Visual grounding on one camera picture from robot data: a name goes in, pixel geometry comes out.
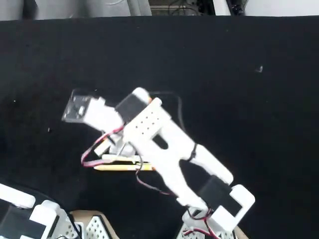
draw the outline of wall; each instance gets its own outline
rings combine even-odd
[[[319,15],[319,0],[248,0],[249,16]]]

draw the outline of yellow pencil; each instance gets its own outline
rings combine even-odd
[[[140,164],[134,164],[134,165],[98,165],[95,166],[95,170],[99,171],[136,171],[140,168]],[[142,171],[153,171],[155,170],[151,164],[143,164]]]

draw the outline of perforated metal plate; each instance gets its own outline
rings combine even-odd
[[[86,239],[110,239],[107,228],[99,216],[93,216],[86,228]]]

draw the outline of black table surface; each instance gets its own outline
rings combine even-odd
[[[100,210],[120,238],[173,238],[184,208],[134,172],[80,165],[99,136],[61,122],[72,89],[183,99],[189,135],[256,197],[251,238],[307,238],[319,142],[319,17],[123,17],[0,22],[0,175],[67,210]],[[163,106],[176,120],[174,99]],[[183,163],[196,190],[204,171]],[[163,187],[155,172],[141,177]]]

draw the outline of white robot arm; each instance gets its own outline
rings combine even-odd
[[[115,142],[110,152],[134,155],[136,151],[143,161],[150,162],[177,201],[190,207],[182,217],[190,230],[208,229],[214,235],[231,232],[255,202],[244,186],[229,186],[233,181],[231,172],[171,120],[159,98],[150,101],[148,92],[142,88],[136,88],[115,108],[106,106],[102,98],[72,94],[62,120],[85,123],[103,132],[123,126],[122,132],[110,135]],[[156,136],[168,144],[167,149],[154,141]],[[180,160],[189,160],[211,175],[199,196],[188,187]],[[206,221],[196,220],[192,215],[199,212],[197,216],[205,216],[208,210],[211,213]]]

